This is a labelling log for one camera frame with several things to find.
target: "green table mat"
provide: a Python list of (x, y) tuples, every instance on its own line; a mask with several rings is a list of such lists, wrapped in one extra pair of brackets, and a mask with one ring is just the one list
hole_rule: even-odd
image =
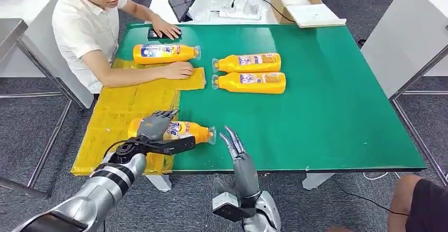
[[(183, 91), (180, 120), (234, 129), (261, 171), (419, 171), (426, 168), (345, 26), (180, 25), (174, 41), (200, 45), (207, 85)], [(148, 25), (128, 27), (117, 57), (148, 42)], [(286, 74), (282, 95), (212, 90), (212, 58), (278, 52)], [(178, 154), (173, 171), (232, 170), (227, 147), (200, 144)]]

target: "open cardboard box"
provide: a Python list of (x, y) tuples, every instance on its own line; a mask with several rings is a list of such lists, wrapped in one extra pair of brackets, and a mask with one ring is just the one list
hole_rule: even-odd
[(299, 27), (345, 25), (346, 19), (339, 19), (321, 0), (270, 0), (275, 9), (275, 18), (280, 24), (296, 23)]

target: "metal frame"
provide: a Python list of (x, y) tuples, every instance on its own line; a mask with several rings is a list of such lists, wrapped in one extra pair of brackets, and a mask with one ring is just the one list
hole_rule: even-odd
[(424, 74), (426, 74), (429, 70), (431, 70), (437, 63), (439, 63), (446, 55), (448, 54), (448, 45), (445, 46), (437, 55), (435, 55), (425, 66), (423, 66), (417, 73), (415, 73), (414, 76), (412, 76), (395, 94), (393, 94), (389, 101), (395, 106), (398, 113), (403, 119), (403, 122), (408, 127), (410, 133), (414, 137), (415, 141), (417, 142), (418, 147), (420, 150), (425, 154), (426, 158), (429, 160), (431, 166), (436, 171), (437, 175), (442, 180), (443, 184), (445, 186), (448, 186), (448, 177), (445, 175), (442, 171), (442, 168), (435, 160), (434, 156), (431, 154), (430, 150), (426, 146), (423, 139), (420, 137), (417, 129), (414, 127), (412, 122), (410, 121), (409, 117), (406, 115), (406, 112), (398, 102), (398, 98), (402, 95), (448, 95), (448, 91), (420, 91), (420, 90), (409, 90), (407, 89), (412, 86), (416, 81), (418, 81)]
[(27, 37), (22, 36), (17, 40), (17, 47), (21, 49), (21, 51), (33, 62), (33, 64), (57, 87), (59, 91), (57, 92), (38, 92), (38, 93), (29, 93), (29, 94), (10, 94), (10, 95), (0, 95), (0, 99), (4, 98), (30, 98), (30, 97), (53, 97), (53, 96), (66, 96), (68, 101), (65, 105), (64, 110), (62, 111), (61, 116), (59, 117), (58, 122), (53, 130), (53, 133), (50, 136), (50, 139), (47, 142), (46, 147), (44, 148), (42, 155), (34, 169), (31, 178), (27, 185), (17, 183), (15, 181), (0, 177), (0, 186), (12, 189), (12, 190), (20, 190), (25, 192), (28, 195), (37, 197), (37, 198), (47, 198), (49, 195), (46, 192), (37, 190), (34, 188), (40, 173), (42, 172), (43, 166), (50, 154), (51, 149), (53, 148), (54, 142), (58, 137), (59, 131), (62, 128), (65, 118), (67, 117), (68, 111), (71, 107), (72, 102), (75, 102), (77, 106), (81, 109), (85, 109), (84, 105), (76, 99), (76, 97), (68, 91), (63, 84), (56, 79), (50, 71), (39, 62), (34, 53), (26, 46)]

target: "tablet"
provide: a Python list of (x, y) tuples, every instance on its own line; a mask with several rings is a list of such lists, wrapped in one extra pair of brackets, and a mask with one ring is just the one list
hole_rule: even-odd
[(194, 1), (196, 0), (168, 0), (178, 22), (191, 21), (191, 18), (189, 18), (187, 14)]

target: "plastic bottle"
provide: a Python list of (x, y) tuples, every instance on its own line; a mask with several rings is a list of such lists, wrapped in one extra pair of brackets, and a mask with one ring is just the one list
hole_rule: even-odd
[(286, 88), (286, 77), (282, 72), (231, 72), (225, 76), (212, 76), (212, 88), (230, 92), (282, 94)]
[(230, 55), (224, 59), (213, 59), (213, 72), (278, 72), (282, 60), (278, 53), (254, 55)]
[(200, 46), (182, 44), (138, 44), (133, 51), (137, 64), (158, 64), (201, 58)]
[[(137, 130), (142, 122), (141, 118), (136, 118), (131, 121), (128, 128), (128, 137), (137, 136)], [(171, 121), (170, 126), (163, 134), (164, 140), (176, 140), (178, 138), (184, 138), (188, 136), (194, 136), (196, 144), (209, 143), (214, 145), (216, 143), (216, 129), (215, 127), (203, 127), (196, 123), (186, 121)]]

